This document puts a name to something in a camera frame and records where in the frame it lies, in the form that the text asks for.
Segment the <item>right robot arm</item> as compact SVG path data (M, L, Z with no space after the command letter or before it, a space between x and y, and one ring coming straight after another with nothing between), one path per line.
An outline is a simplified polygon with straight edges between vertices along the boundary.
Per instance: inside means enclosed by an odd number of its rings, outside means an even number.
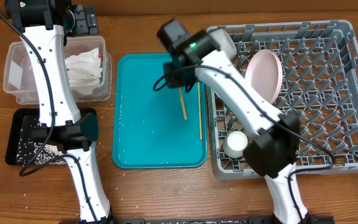
M246 82L232 62L236 47L225 30L190 34L172 19L161 26L157 38L172 58L164 65L164 85L190 91L200 81L214 90L244 128L249 143L241 154L266 180L276 220L303 223L308 211L296 181L299 119L283 114Z

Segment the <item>grey dishwasher rack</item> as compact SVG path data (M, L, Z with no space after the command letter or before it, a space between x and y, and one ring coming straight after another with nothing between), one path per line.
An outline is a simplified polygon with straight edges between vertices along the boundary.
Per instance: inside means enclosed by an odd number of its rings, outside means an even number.
M226 25L241 73L260 50L282 63L275 105L301 122L297 166L335 166L331 174L358 172L358 44L346 20Z

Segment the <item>large white plate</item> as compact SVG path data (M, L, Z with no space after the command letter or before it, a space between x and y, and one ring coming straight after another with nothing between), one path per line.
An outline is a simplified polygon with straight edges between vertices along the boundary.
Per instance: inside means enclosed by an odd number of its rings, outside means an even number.
M245 81L266 101L275 102L281 90L283 68L271 50L258 51L249 62Z

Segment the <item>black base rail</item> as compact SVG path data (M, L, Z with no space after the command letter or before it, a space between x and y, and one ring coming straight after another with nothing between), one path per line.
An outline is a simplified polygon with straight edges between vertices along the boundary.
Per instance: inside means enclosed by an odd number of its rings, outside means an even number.
M59 222L66 224L74 223L96 223L85 221L72 221L72 222ZM191 220L191 219L179 219L179 220L144 220L143 218L127 218L116 219L110 218L107 220L98 221L97 223L103 224L273 224L280 223L273 215L271 216L253 216L247 218L237 219L204 219L204 220ZM307 224L335 224L334 217L319 217L316 215L309 215L304 223Z

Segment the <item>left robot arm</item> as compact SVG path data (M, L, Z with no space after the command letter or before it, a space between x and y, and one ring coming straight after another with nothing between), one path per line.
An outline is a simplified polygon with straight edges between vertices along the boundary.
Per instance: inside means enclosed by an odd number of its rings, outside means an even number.
M73 178L81 223L107 223L111 207L96 162L98 121L94 112L81 113L71 92L64 47L67 37L98 34L94 8L71 1L5 2L9 26L29 56L39 99L40 127L33 139L56 145Z

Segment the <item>wooden chopstick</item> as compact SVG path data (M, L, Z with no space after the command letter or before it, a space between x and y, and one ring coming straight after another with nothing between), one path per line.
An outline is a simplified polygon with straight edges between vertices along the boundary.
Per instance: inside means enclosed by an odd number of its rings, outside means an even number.
M198 94L198 119L199 119L199 134L200 141L203 140L203 128L202 128L202 119L201 119L201 85L200 82L197 82L197 94Z
M182 112L183 112L183 117L184 117L184 120L187 120L187 113L186 113L186 108L185 108L185 102L183 99L183 93L182 93L182 90L180 87L178 90L179 90L179 95L180 95L180 103L181 103L181 108L182 108Z

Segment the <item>grey bowl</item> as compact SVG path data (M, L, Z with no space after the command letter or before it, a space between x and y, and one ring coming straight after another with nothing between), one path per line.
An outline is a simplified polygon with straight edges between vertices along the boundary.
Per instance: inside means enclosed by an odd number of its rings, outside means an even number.
M210 36L219 44L220 50L224 51L228 59L234 59L237 55L237 49L233 40L224 29L213 31L210 33Z

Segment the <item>clear plastic waste bin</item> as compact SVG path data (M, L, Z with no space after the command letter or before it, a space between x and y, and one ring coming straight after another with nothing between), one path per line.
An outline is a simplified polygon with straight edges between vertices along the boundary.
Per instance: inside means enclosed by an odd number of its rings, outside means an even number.
M110 54L106 51L103 37L69 38L65 46L64 57L66 59L71 55L79 55L94 48L99 49L101 68L103 69L100 84L94 86L95 89L91 95L82 95L76 91L76 87L71 87L75 101L105 101L110 97L112 61ZM4 68L3 90L14 95L16 102L20 105L36 105L39 103L32 66L22 42L13 42L9 46Z

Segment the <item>black plastic tray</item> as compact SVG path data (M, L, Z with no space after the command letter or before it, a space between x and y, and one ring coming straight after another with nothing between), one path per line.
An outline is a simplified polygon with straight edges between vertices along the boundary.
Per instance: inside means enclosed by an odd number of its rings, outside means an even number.
M55 127L52 137L46 140L50 129L39 122L38 108L22 108L14 113L7 144L5 161L9 165L41 165L48 161L64 164L63 159L54 160L68 151L82 149L98 140L99 127L96 110L81 108L81 118L76 123Z

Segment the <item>teal serving tray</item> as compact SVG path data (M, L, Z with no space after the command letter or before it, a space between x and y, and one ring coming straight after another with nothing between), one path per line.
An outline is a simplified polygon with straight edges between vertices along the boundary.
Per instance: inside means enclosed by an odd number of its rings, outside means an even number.
M112 158L123 169L198 167L208 155L205 85L201 85L200 141L197 85L182 90L184 120L177 88L153 91L163 75L164 54L128 54L117 65Z

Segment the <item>small white cup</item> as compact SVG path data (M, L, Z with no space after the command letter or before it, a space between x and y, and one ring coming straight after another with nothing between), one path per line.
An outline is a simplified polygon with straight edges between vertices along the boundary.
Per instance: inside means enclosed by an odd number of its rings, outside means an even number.
M229 157L238 158L243 156L243 152L247 145L247 136L241 131L233 131L225 137L223 151Z

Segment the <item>white napkin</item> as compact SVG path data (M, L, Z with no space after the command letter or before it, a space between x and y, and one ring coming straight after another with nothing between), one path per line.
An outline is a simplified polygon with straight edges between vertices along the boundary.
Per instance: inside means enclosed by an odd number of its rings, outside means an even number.
M76 91L82 95L91 95L94 86L100 84L103 69L98 48L69 56L65 59L65 65L70 86L76 87Z

